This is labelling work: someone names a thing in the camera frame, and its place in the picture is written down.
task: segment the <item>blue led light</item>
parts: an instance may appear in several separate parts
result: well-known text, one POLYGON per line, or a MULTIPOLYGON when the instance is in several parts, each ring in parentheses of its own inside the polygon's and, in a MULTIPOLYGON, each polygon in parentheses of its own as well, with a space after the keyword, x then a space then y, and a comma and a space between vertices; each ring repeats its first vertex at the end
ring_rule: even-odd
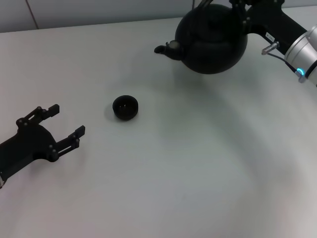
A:
POLYGON ((304 74, 305 74, 305 71, 304 71, 302 68, 298 68, 297 71, 298 71, 301 75, 304 75, 304 74))

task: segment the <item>black kettle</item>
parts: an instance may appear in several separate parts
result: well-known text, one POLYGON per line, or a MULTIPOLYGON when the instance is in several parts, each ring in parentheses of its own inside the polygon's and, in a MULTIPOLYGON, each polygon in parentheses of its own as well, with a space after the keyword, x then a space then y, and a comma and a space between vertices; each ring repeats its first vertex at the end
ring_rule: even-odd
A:
POLYGON ((181 60, 191 70, 214 74, 233 67, 248 42, 239 15, 219 4, 200 4, 179 23, 175 40, 154 52, 181 60))

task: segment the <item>small black bowl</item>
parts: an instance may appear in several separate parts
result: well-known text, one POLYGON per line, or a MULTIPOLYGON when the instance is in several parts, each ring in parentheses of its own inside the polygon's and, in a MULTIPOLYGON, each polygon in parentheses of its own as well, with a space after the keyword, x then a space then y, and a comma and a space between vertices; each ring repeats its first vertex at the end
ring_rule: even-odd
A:
POLYGON ((112 104, 112 109, 117 118, 121 120, 131 120, 139 110, 138 101, 128 95, 118 97, 112 104))

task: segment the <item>kettle spout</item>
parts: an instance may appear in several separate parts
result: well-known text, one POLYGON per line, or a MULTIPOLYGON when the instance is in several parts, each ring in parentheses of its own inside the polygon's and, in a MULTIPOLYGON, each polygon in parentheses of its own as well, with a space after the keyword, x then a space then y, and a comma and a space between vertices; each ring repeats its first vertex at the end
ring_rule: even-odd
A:
POLYGON ((165 55, 172 60, 184 59, 184 48, 178 41, 171 41, 166 43, 166 46, 158 46, 154 50, 155 53, 165 55))

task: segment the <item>white table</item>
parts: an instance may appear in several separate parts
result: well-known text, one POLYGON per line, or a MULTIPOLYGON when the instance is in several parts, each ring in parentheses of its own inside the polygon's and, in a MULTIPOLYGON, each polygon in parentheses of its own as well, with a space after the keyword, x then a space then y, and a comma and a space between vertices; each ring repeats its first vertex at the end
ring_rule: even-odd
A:
MULTIPOLYGON (((310 29, 317 7, 285 9, 310 29)), ((0 34, 0 141, 36 106, 80 148, 0 190, 1 238, 316 238, 317 89, 250 35, 200 75, 154 54, 180 19, 0 34), (114 118, 121 95, 139 101, 114 118)))

